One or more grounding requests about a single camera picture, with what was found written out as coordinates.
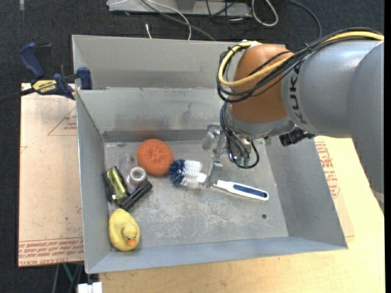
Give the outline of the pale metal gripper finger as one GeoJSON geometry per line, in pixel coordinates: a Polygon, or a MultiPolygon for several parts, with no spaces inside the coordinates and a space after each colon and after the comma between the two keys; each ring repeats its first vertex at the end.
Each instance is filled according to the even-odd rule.
{"type": "Polygon", "coordinates": [[[207,187],[212,187],[218,182],[222,168],[223,165],[220,162],[213,162],[211,170],[207,176],[207,187]]]}

